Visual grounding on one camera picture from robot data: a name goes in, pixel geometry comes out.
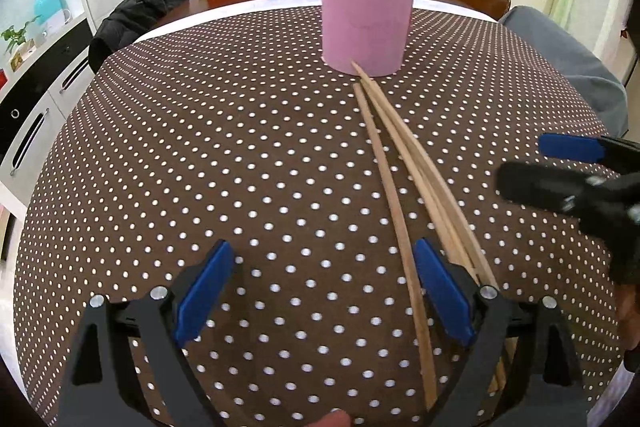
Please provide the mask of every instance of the polka dot tablecloth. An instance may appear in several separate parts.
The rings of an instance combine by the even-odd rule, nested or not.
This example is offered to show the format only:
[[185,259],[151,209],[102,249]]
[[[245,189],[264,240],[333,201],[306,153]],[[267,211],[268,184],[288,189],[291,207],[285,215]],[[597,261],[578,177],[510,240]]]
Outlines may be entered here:
[[[320,16],[247,13],[105,62],[50,152],[20,244],[18,357],[47,422],[91,295],[142,297],[219,238],[235,272],[185,354],[230,427],[302,426],[335,407],[357,424],[420,420],[398,245],[356,79],[322,62]],[[502,201],[492,173],[506,159],[544,161],[543,132],[598,135],[602,124],[517,36],[452,14],[414,10],[404,66],[377,80],[449,183],[500,289],[561,303],[593,403],[619,364],[609,256],[575,221]],[[412,240],[437,243],[382,139]],[[463,351],[430,325],[442,391]],[[143,344],[131,346],[153,415],[170,423]]]

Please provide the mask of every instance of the cabinet drawer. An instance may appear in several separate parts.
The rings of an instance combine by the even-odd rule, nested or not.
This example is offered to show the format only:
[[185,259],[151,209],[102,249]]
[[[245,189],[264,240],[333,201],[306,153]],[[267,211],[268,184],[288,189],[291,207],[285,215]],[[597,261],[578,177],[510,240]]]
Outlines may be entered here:
[[49,87],[49,94],[64,117],[68,117],[94,79],[84,50]]
[[45,93],[4,155],[0,182],[25,206],[29,206],[42,166],[64,124],[62,113]]
[[0,102],[0,158],[6,154],[28,114],[56,79],[84,52],[91,42],[89,23],[84,20],[55,42]]

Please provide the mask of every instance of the white cabinet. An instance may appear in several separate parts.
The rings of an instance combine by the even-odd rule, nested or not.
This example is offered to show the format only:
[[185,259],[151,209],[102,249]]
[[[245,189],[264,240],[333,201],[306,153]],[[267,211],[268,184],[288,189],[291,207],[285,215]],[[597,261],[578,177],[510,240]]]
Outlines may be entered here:
[[85,49],[51,84],[49,94],[65,118],[74,110],[94,76],[89,67],[88,49]]
[[25,207],[29,206],[42,166],[64,124],[65,117],[49,93],[45,93],[0,164],[0,183]]

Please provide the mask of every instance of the wooden stick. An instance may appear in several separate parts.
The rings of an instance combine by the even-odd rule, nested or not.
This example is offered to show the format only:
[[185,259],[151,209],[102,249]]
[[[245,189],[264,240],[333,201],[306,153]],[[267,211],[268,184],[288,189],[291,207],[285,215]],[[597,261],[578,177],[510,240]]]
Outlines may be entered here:
[[392,105],[390,105],[389,101],[386,99],[386,96],[380,89],[380,86],[373,80],[371,80],[367,73],[365,73],[357,64],[353,63],[353,67],[360,75],[363,84],[369,87],[369,89],[367,89],[367,92],[372,93],[372,98],[375,99],[382,110],[387,113],[398,131],[406,137],[407,146],[409,147],[412,156],[415,155],[414,159],[420,162],[420,167],[422,168],[423,172],[428,175],[428,179],[431,182],[436,198],[438,199],[442,207],[446,210],[447,214],[449,214],[449,216],[452,218],[452,223],[458,234],[460,234],[460,239],[462,240],[463,246],[471,256],[472,263],[475,266],[476,271],[478,272],[479,281],[482,284],[491,285],[497,288],[498,282],[494,276],[493,271],[491,270],[491,266],[482,253],[482,249],[480,247],[480,244],[478,243],[478,240],[476,239],[475,234],[470,229],[465,216],[462,214],[462,211],[458,206],[458,202],[454,199],[453,194],[451,194],[451,191],[440,175],[438,168],[433,164],[433,161],[431,160],[431,158],[429,158],[418,140],[415,139],[415,136],[411,132],[411,130],[406,126],[404,121],[402,121],[398,113],[396,113],[396,110],[392,107]]
[[398,133],[398,130],[395,128],[390,118],[387,116],[385,111],[382,110],[382,108],[378,104],[378,101],[370,95],[370,87],[364,83],[363,86],[367,91],[367,94],[371,99],[371,103],[375,108],[378,116],[380,117],[380,120],[382,120],[386,131],[389,133],[389,136],[396,146],[396,149],[398,149],[399,155],[402,156],[402,161],[404,161],[409,174],[411,174],[412,178],[414,179],[414,184],[417,187],[418,192],[420,193],[420,197],[424,201],[424,206],[426,207],[429,216],[433,220],[433,224],[436,227],[436,231],[440,236],[442,246],[444,248],[444,251],[447,252],[449,260],[454,264],[464,266],[466,270],[471,274],[471,276],[474,277],[477,283],[478,278],[476,277],[476,271],[474,270],[470,259],[466,255],[465,250],[462,248],[462,244],[459,240],[457,241],[457,238],[454,238],[454,234],[451,233],[449,223],[446,221],[444,212],[442,211],[440,204],[434,197],[431,186],[423,177],[420,169],[418,169],[417,165],[414,162],[414,159],[411,156],[411,153],[407,149],[404,141]]
[[391,211],[391,219],[394,224],[394,229],[396,230],[398,248],[402,259],[402,267],[404,268],[406,284],[409,290],[409,299],[411,306],[414,309],[413,317],[415,333],[418,339],[418,352],[420,354],[420,370],[422,373],[422,385],[424,387],[424,400],[427,409],[431,409],[437,400],[435,367],[433,363],[433,352],[431,350],[429,325],[427,324],[427,314],[424,306],[424,300],[422,299],[418,272],[415,267],[411,240],[409,239],[409,232],[406,228],[406,223],[404,222],[404,214],[402,213],[400,199],[398,198],[398,191],[396,190],[391,169],[386,161],[382,142],[380,141],[378,129],[373,121],[371,111],[369,110],[367,99],[364,96],[362,88],[358,84],[353,86],[353,90],[355,91],[356,99],[358,100],[358,107],[362,113],[362,117],[367,127],[367,133],[371,140],[371,146],[373,147],[373,152],[378,162],[378,170],[380,171],[386,200],[389,204],[389,210]]
[[[460,238],[458,237],[458,234],[456,233],[456,230],[452,225],[452,222],[450,220],[451,216],[446,215],[447,214],[446,210],[441,207],[440,200],[434,194],[433,187],[430,185],[430,180],[426,176],[426,173],[417,167],[417,165],[415,164],[412,158],[411,153],[407,149],[407,144],[411,142],[411,139],[409,139],[409,137],[406,134],[403,139],[403,137],[399,132],[399,129],[404,129],[405,131],[409,131],[408,127],[404,126],[398,129],[392,123],[390,115],[392,113],[396,116],[398,115],[395,109],[393,109],[393,107],[388,103],[388,100],[382,93],[382,90],[380,90],[380,92],[377,92],[374,89],[374,86],[372,85],[374,83],[367,76],[367,74],[357,64],[353,63],[353,66],[354,68],[356,68],[356,71],[358,72],[358,74],[360,74],[361,82],[365,87],[367,94],[371,98],[371,101],[374,105],[375,110],[377,111],[379,117],[383,121],[383,124],[385,125],[387,132],[391,136],[396,148],[398,149],[398,152],[402,156],[402,159],[407,167],[407,170],[410,172],[412,178],[414,179],[414,183],[418,188],[418,192],[420,193],[420,196],[422,197],[425,203],[425,206],[427,207],[427,211],[431,216],[431,219],[433,219],[433,222],[436,226],[436,231],[438,232],[440,241],[442,242],[443,248],[447,253],[447,257],[449,258],[450,262],[454,264],[459,264],[460,266],[464,266],[465,269],[476,281],[476,283],[478,283],[478,277],[476,275],[476,271],[471,263],[471,260],[469,259],[467,251],[463,247],[462,242],[460,241]],[[388,106],[385,107],[386,110],[380,106],[380,102],[382,101],[380,100],[380,95],[382,95],[383,100],[386,102],[386,104],[388,104]],[[446,189],[447,192],[450,193],[449,187],[446,187],[445,185],[444,188]],[[508,352],[512,353],[513,345],[509,347],[508,347]],[[495,393],[499,389],[503,389],[505,384],[506,384],[506,371],[504,368],[504,362],[500,360],[497,364],[495,375],[494,375],[494,378],[492,379],[491,385],[489,387],[489,391]]]

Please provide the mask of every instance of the pink cup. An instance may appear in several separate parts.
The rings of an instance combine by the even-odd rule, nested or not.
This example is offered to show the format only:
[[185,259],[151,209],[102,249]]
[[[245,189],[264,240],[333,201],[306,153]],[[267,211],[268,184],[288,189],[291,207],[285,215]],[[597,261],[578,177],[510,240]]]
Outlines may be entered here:
[[370,76],[402,66],[414,0],[322,0],[322,58],[329,67]]

